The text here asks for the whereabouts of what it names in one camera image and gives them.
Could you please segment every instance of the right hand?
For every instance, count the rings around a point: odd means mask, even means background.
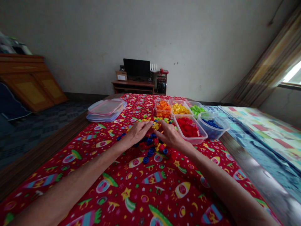
[[[178,131],[176,131],[174,125],[167,124],[163,120],[159,120],[157,123],[161,124],[161,128],[164,130],[164,133],[162,134],[157,130],[155,130],[154,133],[167,146],[181,151],[182,148],[188,145],[188,142],[183,139]]]

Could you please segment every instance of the wooden cabinet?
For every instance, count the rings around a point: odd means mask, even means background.
[[[31,111],[38,112],[54,105],[30,74],[0,75],[0,77]]]
[[[55,104],[68,100],[50,72],[32,73],[32,76],[44,88],[44,91]]]
[[[0,79],[32,112],[68,100],[42,56],[0,54]]]

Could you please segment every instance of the window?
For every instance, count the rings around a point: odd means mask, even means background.
[[[301,85],[301,61],[288,71],[282,82]]]

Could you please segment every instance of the plastic container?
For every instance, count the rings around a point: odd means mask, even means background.
[[[92,104],[88,110],[89,114],[111,115],[123,104],[122,99],[101,100]]]
[[[188,107],[188,105],[185,103],[185,101],[183,101],[183,100],[168,100],[168,103],[169,103],[169,105],[171,107],[171,112],[170,112],[170,115],[171,115],[170,118],[171,119],[174,119],[174,116],[176,115],[176,114],[173,113],[173,110],[172,110],[172,106],[175,103],[182,104],[190,112],[190,114],[181,114],[181,115],[192,115],[192,112],[191,112],[190,108]]]
[[[199,103],[199,102],[196,102],[196,101],[185,101],[185,103],[187,104],[187,106],[189,107],[189,109],[190,109],[191,107],[193,107],[194,105],[196,105],[196,106],[198,106],[198,107],[200,107],[200,108],[203,108],[205,111],[208,111],[207,107],[204,106],[204,105],[202,105],[202,104]],[[195,115],[193,112],[192,112],[192,114],[193,114],[193,116],[194,116],[195,119],[198,119],[198,116],[197,116],[197,115]]]
[[[161,116],[158,116],[158,113],[162,113],[163,115],[166,115],[168,118],[170,118],[171,117],[171,111],[170,110],[168,110],[168,111],[164,111],[164,110],[159,110],[159,109],[157,109],[157,103],[159,103],[160,101],[165,101],[165,102],[167,102],[168,104],[169,104],[169,102],[168,102],[168,100],[164,100],[164,99],[156,99],[155,100],[155,111],[156,111],[156,116],[157,117],[161,117]]]
[[[127,102],[125,102],[122,99],[112,99],[112,100],[117,100],[121,102],[121,106],[116,109],[114,112],[112,112],[110,115],[100,115],[100,114],[91,114],[90,111],[88,113],[88,115],[86,116],[86,118],[89,121],[92,122],[112,122],[114,121],[119,115],[120,113],[125,109],[125,107],[128,105]],[[94,109],[96,105],[101,105],[104,101],[98,101],[96,103],[94,103],[93,105],[91,105],[88,110]]]
[[[183,117],[191,119],[193,121],[193,124],[197,125],[197,128],[200,132],[201,137],[186,137],[183,135],[182,130],[177,122],[177,119],[183,118]],[[201,127],[201,125],[197,122],[197,120],[194,118],[193,115],[174,115],[174,122],[178,128],[178,132],[181,134],[183,139],[190,142],[191,144],[201,144],[208,137],[205,130]]]
[[[219,128],[210,126],[209,124],[204,122],[202,119],[205,119],[206,121],[214,120],[215,123],[223,129],[219,129]],[[208,139],[210,139],[210,140],[219,139],[224,134],[224,132],[226,132],[227,130],[230,129],[229,123],[222,117],[219,117],[218,114],[216,114],[216,113],[201,112],[198,115],[198,122],[202,126],[202,128],[206,131],[206,133],[208,134]]]

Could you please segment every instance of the red telephone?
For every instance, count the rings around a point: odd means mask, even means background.
[[[161,68],[161,69],[160,69],[160,73],[161,73],[161,74],[168,74],[169,72],[168,72],[168,70],[164,70],[164,69]]]

